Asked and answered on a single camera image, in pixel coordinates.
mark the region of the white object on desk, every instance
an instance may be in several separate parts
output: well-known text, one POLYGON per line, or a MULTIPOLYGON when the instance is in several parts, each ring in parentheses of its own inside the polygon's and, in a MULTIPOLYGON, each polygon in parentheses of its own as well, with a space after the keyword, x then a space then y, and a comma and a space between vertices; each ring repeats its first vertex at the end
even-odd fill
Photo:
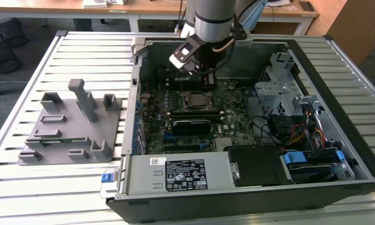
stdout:
POLYGON ((83 8, 106 8, 107 0, 83 0, 83 8))
POLYGON ((129 0, 107 0, 110 4, 125 5, 129 0))
POLYGON ((293 2, 290 0, 280 0, 276 2, 267 2, 266 7, 278 7, 292 4, 293 2))

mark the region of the metal bracket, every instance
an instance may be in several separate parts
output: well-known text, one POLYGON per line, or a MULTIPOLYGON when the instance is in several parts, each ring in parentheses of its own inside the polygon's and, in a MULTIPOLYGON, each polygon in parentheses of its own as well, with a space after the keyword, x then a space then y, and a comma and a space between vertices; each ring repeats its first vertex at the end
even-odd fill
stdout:
POLYGON ((137 37, 133 39, 131 51, 133 51, 133 61, 137 62, 137 58, 141 54, 147 52, 147 41, 146 37, 137 37))
POLYGON ((68 34, 68 30, 59 30, 56 33, 56 37, 64 37, 68 34))

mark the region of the metal grid surface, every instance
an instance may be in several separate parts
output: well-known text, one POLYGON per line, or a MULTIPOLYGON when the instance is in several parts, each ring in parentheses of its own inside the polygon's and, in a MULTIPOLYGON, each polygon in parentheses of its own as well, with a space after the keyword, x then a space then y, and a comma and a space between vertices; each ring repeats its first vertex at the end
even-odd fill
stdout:
MULTIPOLYGON (((75 98, 67 89, 72 78, 86 80, 94 96, 114 93, 123 99, 117 144, 122 145, 129 89, 133 72, 133 34, 70 32, 56 37, 31 82, 0 131, 0 224, 123 225, 122 218, 101 198, 101 175, 119 166, 121 146, 114 161, 102 164, 19 166, 18 155, 40 114, 44 91, 75 98)), ((375 152, 375 89, 333 42, 322 37, 255 36, 259 39, 294 38, 375 152)), ((350 197, 320 210, 289 211, 162 224, 375 224, 375 192, 350 197)))

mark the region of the blue latch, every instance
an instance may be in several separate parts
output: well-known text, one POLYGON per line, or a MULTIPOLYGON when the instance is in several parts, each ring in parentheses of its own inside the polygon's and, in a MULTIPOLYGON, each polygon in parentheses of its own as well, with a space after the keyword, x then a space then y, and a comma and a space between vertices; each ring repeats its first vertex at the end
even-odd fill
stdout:
POLYGON ((290 151, 284 155, 284 159, 286 160, 286 164, 290 163, 305 163, 308 162, 306 156, 301 151, 290 151))
POLYGON ((344 161, 344 160, 345 160, 344 151, 338 150, 338 151, 337 151, 337 155, 338 155, 340 160, 344 161))
POLYGON ((111 183, 114 182, 114 173, 105 173, 102 174, 102 183, 111 183))

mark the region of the computer motherboard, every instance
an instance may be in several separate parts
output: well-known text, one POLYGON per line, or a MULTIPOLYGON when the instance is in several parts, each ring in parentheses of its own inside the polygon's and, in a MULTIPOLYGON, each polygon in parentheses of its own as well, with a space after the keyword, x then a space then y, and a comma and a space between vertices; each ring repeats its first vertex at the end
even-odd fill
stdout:
POLYGON ((218 81, 207 92, 174 85, 181 90, 167 82, 142 85, 146 154, 222 151, 257 143, 245 109, 249 91, 237 80, 218 81))

